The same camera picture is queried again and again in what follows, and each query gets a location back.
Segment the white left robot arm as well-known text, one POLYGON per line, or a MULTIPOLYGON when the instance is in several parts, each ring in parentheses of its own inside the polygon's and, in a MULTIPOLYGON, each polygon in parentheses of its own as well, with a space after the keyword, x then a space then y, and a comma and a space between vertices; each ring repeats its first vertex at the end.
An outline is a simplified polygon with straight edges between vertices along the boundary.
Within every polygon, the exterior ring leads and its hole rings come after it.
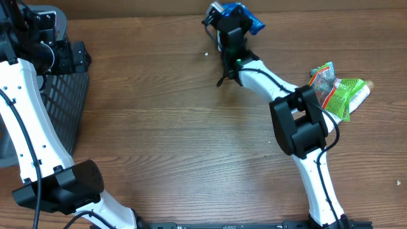
POLYGON ((67 37, 58 8, 1 2, 1 118, 23 182, 12 195, 36 214, 142 228, 142 218, 106 191, 96 163, 72 158, 91 61, 84 42, 67 37))

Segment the white bamboo print tube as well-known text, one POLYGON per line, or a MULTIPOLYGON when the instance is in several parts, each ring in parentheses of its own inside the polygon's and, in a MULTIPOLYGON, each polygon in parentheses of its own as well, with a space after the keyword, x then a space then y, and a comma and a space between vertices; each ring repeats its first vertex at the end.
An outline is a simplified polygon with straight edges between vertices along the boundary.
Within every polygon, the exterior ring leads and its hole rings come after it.
MULTIPOLYGON (((349 104, 350 113, 353 113, 363 103, 363 101, 370 95, 374 87, 375 85, 372 81, 367 81, 366 84, 355 93, 355 95, 350 100, 349 104)), ((331 132, 334 129, 333 122, 329 119, 329 117, 326 114, 324 114, 323 117, 325 119, 328 132, 331 132)))

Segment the mint green wipes pack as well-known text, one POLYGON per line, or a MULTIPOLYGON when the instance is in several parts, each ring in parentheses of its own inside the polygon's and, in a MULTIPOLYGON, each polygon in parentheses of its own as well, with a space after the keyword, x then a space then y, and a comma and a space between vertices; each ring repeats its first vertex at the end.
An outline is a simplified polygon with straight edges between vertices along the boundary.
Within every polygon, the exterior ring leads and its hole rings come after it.
POLYGON ((326 78, 333 77, 335 75, 335 69, 332 62, 326 62, 324 65, 312 69, 311 76, 323 76, 326 78))

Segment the blue Oreo cookie pack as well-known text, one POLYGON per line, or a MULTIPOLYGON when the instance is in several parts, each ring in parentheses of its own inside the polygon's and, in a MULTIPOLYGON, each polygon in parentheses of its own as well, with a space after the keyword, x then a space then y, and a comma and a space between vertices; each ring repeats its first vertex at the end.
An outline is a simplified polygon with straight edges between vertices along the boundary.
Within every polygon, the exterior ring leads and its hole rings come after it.
POLYGON ((249 9, 242 3, 224 3, 221 5, 224 8, 222 15, 225 17, 231 17, 232 15, 245 15, 247 18, 252 20, 252 25, 249 28, 249 32, 254 36, 257 33, 265 28, 265 24, 255 17, 249 9))

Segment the green snack bag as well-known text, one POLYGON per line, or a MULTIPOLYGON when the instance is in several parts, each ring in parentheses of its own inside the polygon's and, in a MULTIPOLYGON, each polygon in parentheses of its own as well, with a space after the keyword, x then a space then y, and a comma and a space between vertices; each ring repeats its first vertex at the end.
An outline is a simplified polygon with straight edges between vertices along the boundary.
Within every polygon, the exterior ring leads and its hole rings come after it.
POLYGON ((317 100, 323 109, 342 121, 350 121, 350 100, 366 84, 366 81, 339 79, 335 75, 329 78, 311 76, 308 84, 314 89, 317 100))

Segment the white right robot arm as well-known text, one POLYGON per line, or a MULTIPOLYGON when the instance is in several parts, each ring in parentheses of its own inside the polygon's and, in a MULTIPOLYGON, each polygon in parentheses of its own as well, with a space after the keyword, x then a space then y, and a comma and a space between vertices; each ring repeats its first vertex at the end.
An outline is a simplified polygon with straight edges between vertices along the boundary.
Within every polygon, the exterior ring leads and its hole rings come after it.
POLYGON ((269 103, 278 145, 296 163, 305 187, 311 228, 349 228, 349 221, 335 195, 327 162, 331 148, 326 137, 335 120, 321 108, 315 91, 297 87, 272 73, 250 49, 245 34, 254 29, 254 17, 241 4, 227 10, 213 2, 205 25, 217 30, 224 78, 236 81, 269 103))

